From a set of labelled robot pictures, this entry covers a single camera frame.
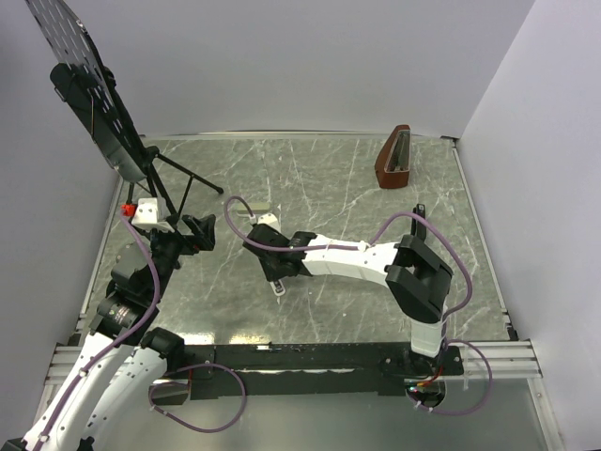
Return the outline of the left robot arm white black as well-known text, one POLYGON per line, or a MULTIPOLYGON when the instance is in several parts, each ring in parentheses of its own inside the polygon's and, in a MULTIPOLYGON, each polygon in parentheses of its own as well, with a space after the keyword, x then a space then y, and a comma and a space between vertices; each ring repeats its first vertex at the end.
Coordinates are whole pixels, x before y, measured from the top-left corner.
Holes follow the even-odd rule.
POLYGON ((136 397, 184 369, 183 339, 151 324, 180 257, 214 248, 215 217, 186 215, 179 228, 157 220, 124 225, 134 242, 120 250, 76 362, 34 426, 4 449, 101 450, 136 397))

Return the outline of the blue stapler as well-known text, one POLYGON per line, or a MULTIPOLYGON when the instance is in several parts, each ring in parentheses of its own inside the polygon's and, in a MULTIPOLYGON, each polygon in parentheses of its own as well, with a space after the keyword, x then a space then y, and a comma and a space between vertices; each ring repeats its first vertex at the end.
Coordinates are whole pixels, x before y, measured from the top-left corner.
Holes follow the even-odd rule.
POLYGON ((271 285, 276 296, 283 296, 285 294, 285 287, 281 281, 274 281, 271 285))

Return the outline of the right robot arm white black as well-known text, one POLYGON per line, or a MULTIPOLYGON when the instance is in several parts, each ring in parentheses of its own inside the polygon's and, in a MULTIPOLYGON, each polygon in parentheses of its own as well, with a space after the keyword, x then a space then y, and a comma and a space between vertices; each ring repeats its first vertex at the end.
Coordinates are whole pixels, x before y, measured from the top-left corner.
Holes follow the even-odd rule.
POLYGON ((430 374, 443 361, 445 300, 453 271, 419 237, 369 246, 298 231, 287 238, 267 224, 254 225, 243 246, 258 257, 266 279, 333 275, 372 282, 392 293, 410 319, 411 366, 430 374))

